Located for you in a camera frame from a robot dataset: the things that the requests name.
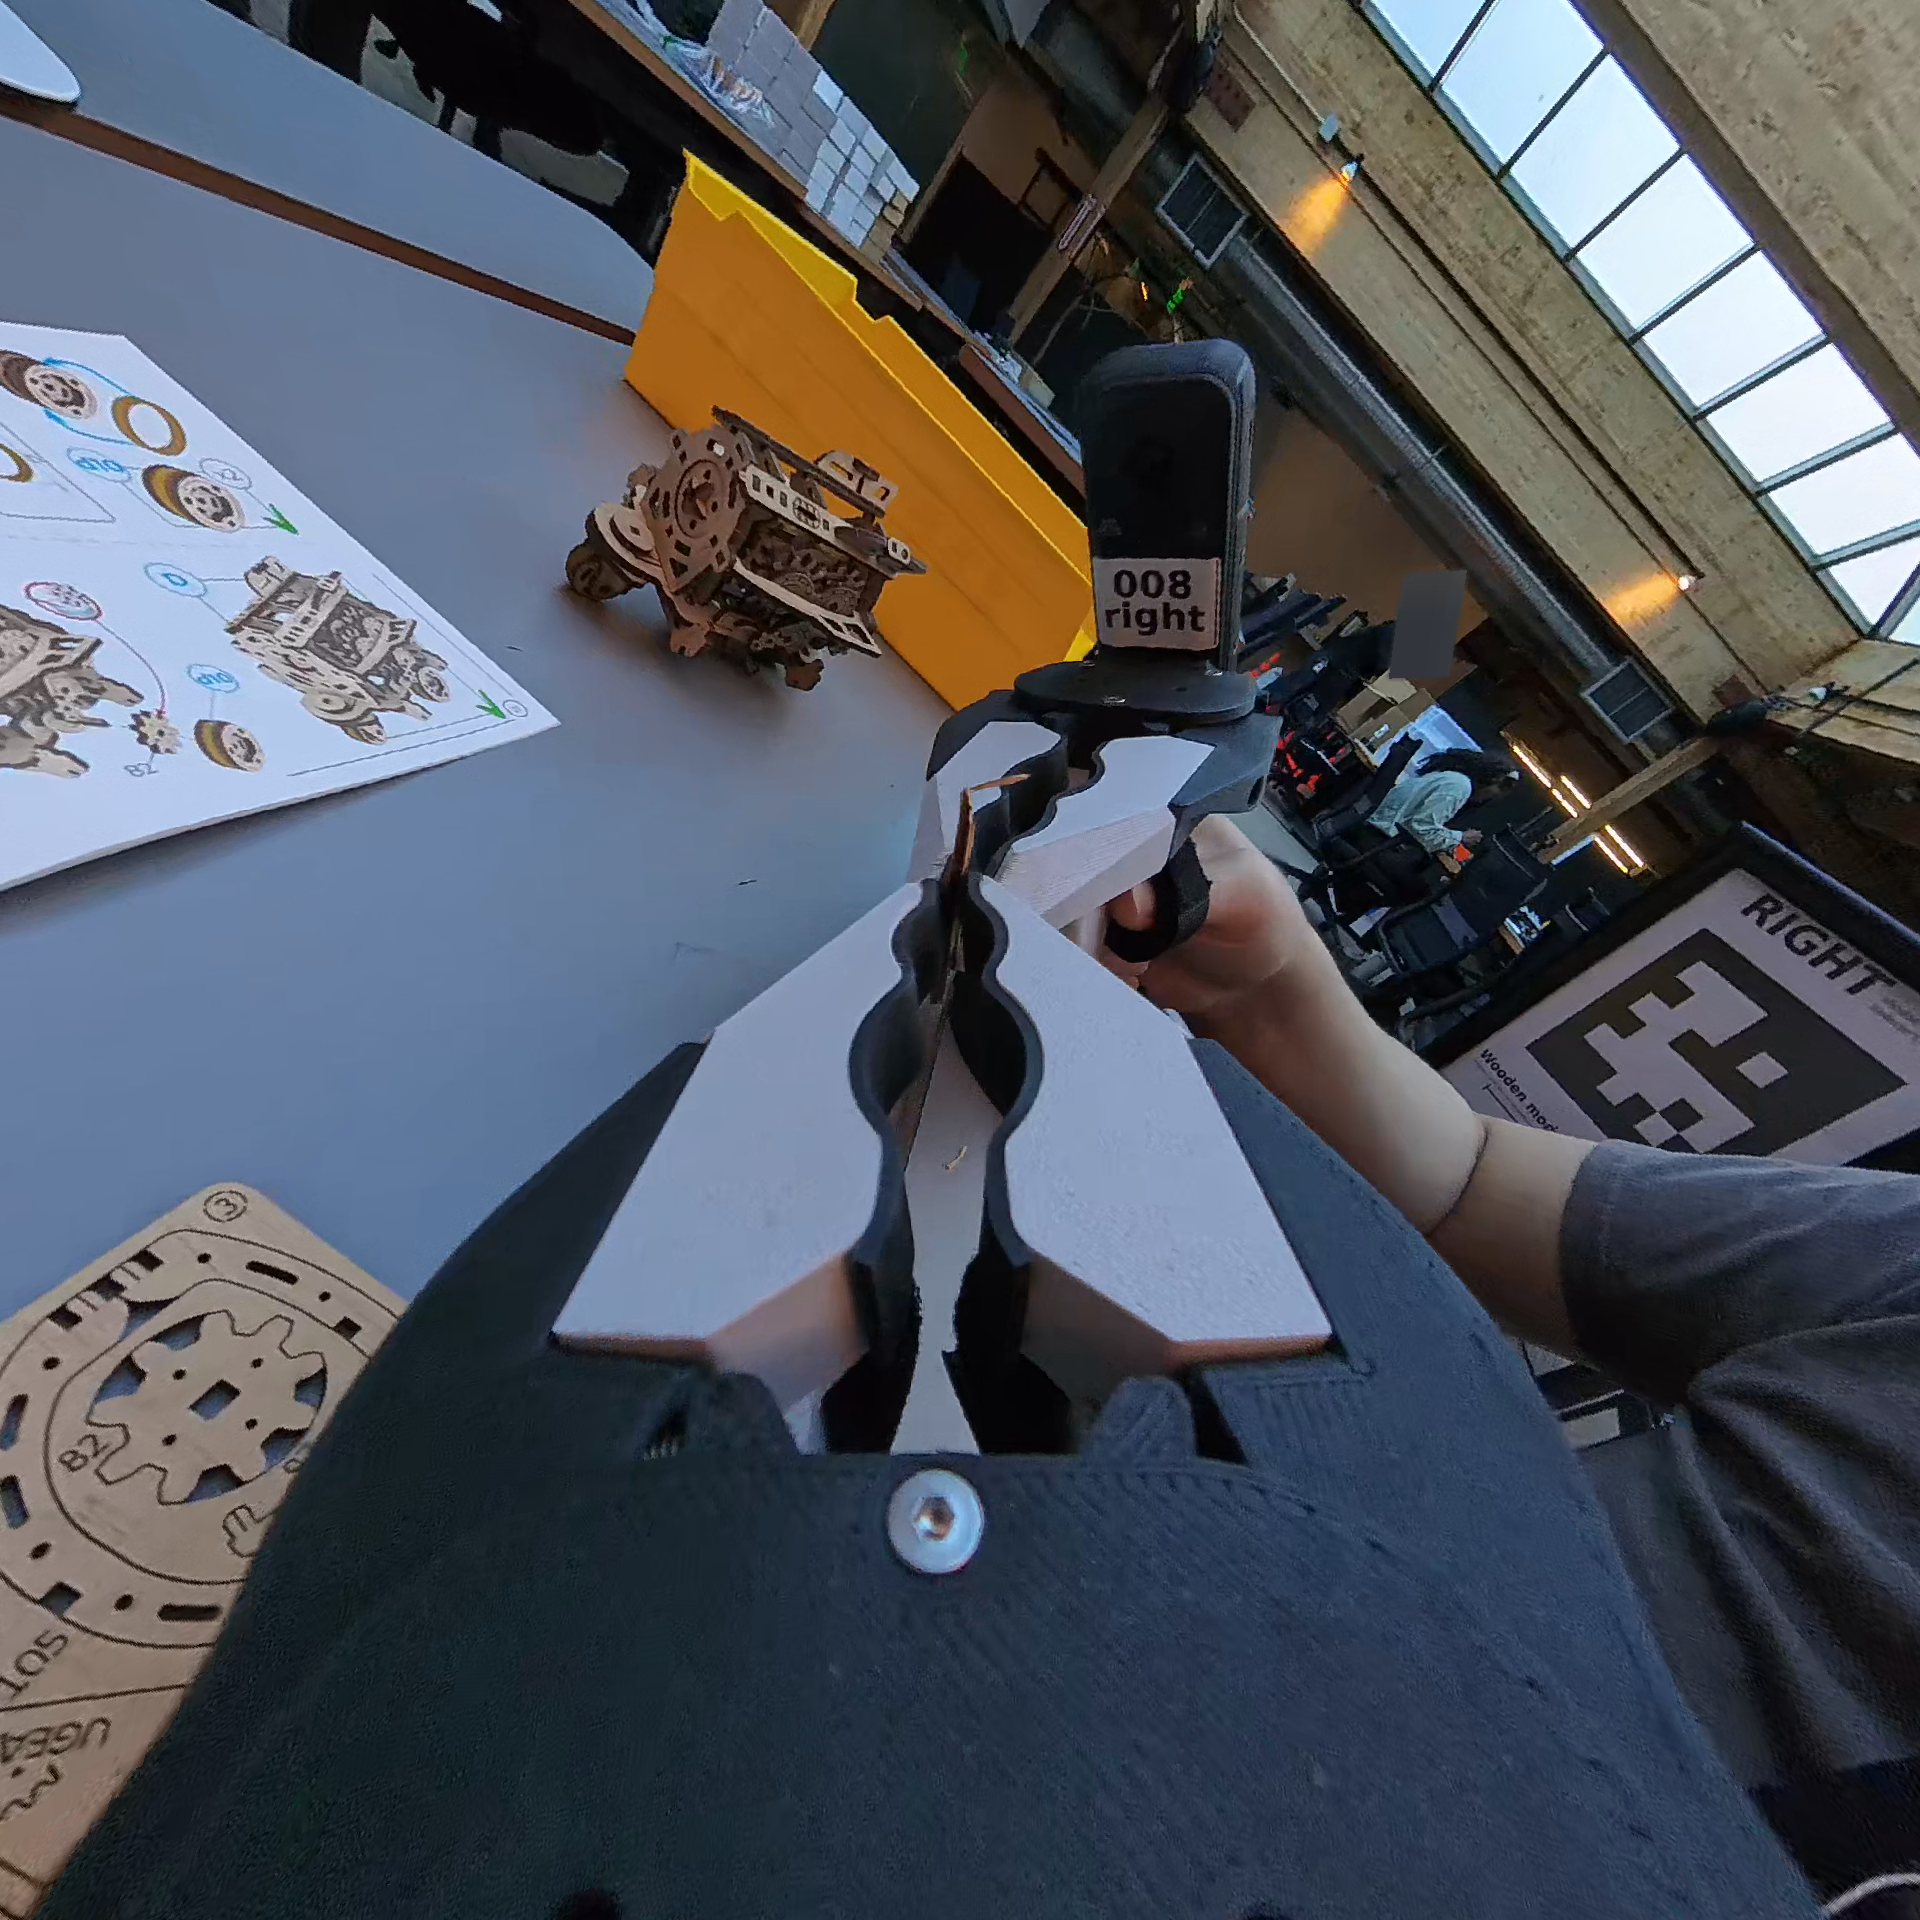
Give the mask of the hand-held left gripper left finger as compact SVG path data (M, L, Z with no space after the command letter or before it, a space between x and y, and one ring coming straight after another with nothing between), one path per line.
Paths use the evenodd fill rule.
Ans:
M907 883L709 1034L561 1348L755 1379L807 1453L956 1444L948 936Z

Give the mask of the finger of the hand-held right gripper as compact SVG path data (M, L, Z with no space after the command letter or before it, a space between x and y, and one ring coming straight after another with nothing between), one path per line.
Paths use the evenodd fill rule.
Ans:
M1068 738L1051 726L978 726L960 733L948 726L933 738L932 769L920 790L917 837L906 883L920 886L948 871L948 858L965 834L965 796L983 812L983 848L978 868L997 876L1013 843L1045 825L1058 796L1068 793Z
M1154 734L1113 738L1093 781L1058 793L1042 822L1013 841L997 886L1045 923L1068 930L1164 871L1173 804L1213 758L1213 746Z

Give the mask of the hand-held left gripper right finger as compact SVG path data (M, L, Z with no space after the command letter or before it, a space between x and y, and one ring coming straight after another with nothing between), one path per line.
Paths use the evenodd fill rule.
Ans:
M960 891L960 1062L994 1111L960 1287L983 1453L1068 1453L1138 1379L1328 1348L1191 1042L997 880Z

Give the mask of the thin wooden model part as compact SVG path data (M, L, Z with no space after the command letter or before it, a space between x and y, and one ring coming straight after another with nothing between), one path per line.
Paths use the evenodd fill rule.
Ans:
M1026 770L1010 770L1002 778L974 781L974 784L960 788L953 847L951 847L948 864L941 868L944 966L941 966L941 991L936 991L933 1016L932 1016L933 1051L941 1050L948 1016L953 1005L953 991L956 991L956 979L965 978L965 964L968 964L965 910L968 910L969 871L978 867L978 843L980 843L978 819L983 809L990 812L994 807L1001 807L1001 796L1007 790L1026 784L1030 778L1033 773L1026 773Z

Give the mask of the person's right forearm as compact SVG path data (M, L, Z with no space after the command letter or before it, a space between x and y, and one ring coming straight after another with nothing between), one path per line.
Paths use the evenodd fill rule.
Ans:
M1577 1348L1562 1242L1594 1143L1476 1115L1363 1013L1328 964L1274 975L1219 1034L1506 1333L1557 1356Z

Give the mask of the assembled wooden model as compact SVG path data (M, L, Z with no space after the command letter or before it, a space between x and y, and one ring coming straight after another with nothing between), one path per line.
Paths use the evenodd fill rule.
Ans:
M881 589L929 564L887 533L899 488L850 450L807 460L737 412L671 438L622 501L595 505L566 589L661 594L677 656L782 673L807 693L834 656L881 656Z

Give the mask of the group of black office chairs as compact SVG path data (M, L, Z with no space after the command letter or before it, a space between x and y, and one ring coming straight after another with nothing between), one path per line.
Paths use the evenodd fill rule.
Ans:
M1452 819L1461 837L1476 834L1452 856L1429 856L1409 837L1377 837L1363 822L1373 812L1364 809L1351 819L1337 816L1337 825L1316 837L1314 867L1289 868L1337 966L1380 1025L1476 1009L1608 914L1594 891L1571 894L1539 834L1470 819L1521 784L1521 769L1501 756L1498 761L1501 781L1482 784Z

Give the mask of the yellow plastic storage bin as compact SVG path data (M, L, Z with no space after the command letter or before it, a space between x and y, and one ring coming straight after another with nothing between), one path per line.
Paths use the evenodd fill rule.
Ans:
M881 589L880 637L951 709L1091 651L1083 522L840 262L693 155L625 378L673 427L727 410L899 483L886 525L929 572Z

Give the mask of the stack of small white boxes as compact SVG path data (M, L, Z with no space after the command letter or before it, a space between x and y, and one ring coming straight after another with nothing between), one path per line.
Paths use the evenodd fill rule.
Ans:
M782 13L723 5L693 78L840 239L871 262L893 255L917 181Z

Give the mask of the framed right marker sign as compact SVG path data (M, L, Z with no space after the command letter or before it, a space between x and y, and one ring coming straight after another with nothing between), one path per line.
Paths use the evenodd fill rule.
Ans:
M1917 1168L1917 935L1741 830L1428 1051L1577 1141Z

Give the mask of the plywood sheet with gear cutouts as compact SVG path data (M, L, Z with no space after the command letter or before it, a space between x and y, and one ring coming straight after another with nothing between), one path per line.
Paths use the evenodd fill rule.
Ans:
M29 1917L201 1680L404 1301L211 1185L5 1324L5 1917Z

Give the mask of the person's dark grey shirt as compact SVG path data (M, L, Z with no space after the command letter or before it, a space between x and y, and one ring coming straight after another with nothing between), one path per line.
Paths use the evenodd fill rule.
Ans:
M1587 1471L1718 1757L1823 1898L1917 1870L1917 1175L1597 1147L1577 1356L1657 1406Z

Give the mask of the open instruction booklet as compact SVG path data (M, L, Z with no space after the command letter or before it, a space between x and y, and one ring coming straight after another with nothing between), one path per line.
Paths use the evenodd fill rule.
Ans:
M560 720L131 339L5 325L5 890Z

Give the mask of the white rounded flat tray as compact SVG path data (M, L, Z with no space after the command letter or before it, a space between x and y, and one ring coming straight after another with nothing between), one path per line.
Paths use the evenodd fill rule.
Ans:
M10 8L0 8L5 94L71 108L82 83L70 61Z

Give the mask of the wall air vent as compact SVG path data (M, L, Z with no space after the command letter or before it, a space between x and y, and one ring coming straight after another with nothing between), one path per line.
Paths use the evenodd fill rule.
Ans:
M1247 225L1247 209L1203 155L1178 164L1154 213L1205 276L1219 268Z
M1666 750L1685 733L1669 688L1637 661L1613 663L1577 697L1620 746Z

